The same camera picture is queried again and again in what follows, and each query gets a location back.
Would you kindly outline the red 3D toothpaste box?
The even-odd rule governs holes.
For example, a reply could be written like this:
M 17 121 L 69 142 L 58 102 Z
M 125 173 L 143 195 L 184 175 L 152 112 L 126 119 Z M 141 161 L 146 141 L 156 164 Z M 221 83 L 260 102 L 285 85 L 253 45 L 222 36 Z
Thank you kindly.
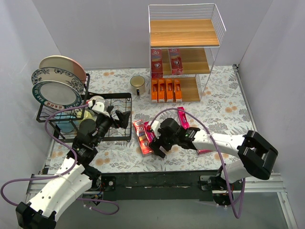
M 171 75 L 182 75 L 183 74 L 183 63 L 181 59 L 180 50 L 177 48 L 168 49 L 170 58 L 170 69 Z
M 161 49 L 151 49 L 152 78 L 163 78 L 163 59 Z
M 132 124 L 134 126 L 137 139 L 139 141 L 142 155 L 147 156 L 147 155 L 151 154 L 153 151 L 149 147 L 150 142 L 149 142 L 147 133 L 145 131 L 144 122 L 142 121 L 142 119 L 140 119 L 140 120 L 134 121 Z

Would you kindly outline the orange toothpaste box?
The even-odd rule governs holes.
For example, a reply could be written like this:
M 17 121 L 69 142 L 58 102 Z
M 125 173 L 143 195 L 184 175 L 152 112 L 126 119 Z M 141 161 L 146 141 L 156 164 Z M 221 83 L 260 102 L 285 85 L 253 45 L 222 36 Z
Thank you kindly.
M 174 79 L 174 95 L 176 102 L 182 102 L 182 91 L 179 79 Z
M 158 79 L 151 80 L 151 100 L 152 103 L 158 102 Z
M 166 83 L 166 102 L 171 103 L 173 102 L 173 81 L 172 79 L 168 78 L 165 81 Z
M 164 79 L 158 79 L 158 102 L 165 103 L 166 100 L 166 85 Z

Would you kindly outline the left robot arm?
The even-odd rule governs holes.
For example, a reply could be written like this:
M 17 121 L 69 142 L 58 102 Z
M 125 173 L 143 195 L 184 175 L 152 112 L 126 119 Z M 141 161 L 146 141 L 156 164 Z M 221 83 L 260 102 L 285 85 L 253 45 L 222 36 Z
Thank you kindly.
M 112 109 L 112 106 L 107 109 L 93 109 L 98 114 L 96 120 L 86 119 L 81 122 L 72 148 L 57 171 L 56 177 L 50 179 L 27 203 L 18 204 L 16 215 L 21 228 L 55 228 L 60 215 L 87 190 L 99 192 L 97 197 L 92 198 L 94 202 L 101 200 L 108 182 L 103 181 L 101 172 L 90 166 L 90 163 L 97 155 L 96 148 L 109 129 L 126 129 L 131 114 L 130 111 L 117 110 L 116 118 L 113 118 L 110 114 Z

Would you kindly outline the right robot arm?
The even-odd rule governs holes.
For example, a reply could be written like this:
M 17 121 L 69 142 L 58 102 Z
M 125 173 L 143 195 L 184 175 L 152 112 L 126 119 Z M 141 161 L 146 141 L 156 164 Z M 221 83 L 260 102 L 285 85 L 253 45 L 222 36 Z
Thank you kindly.
M 165 157 L 165 152 L 178 145 L 183 149 L 220 151 L 238 158 L 221 166 L 207 185 L 219 190 L 232 187 L 233 183 L 247 177 L 268 180 L 273 170 L 278 151 L 258 132 L 250 130 L 245 135 L 209 134 L 205 130 L 179 125 L 174 119 L 150 124 L 154 138 L 149 147 L 155 155 Z

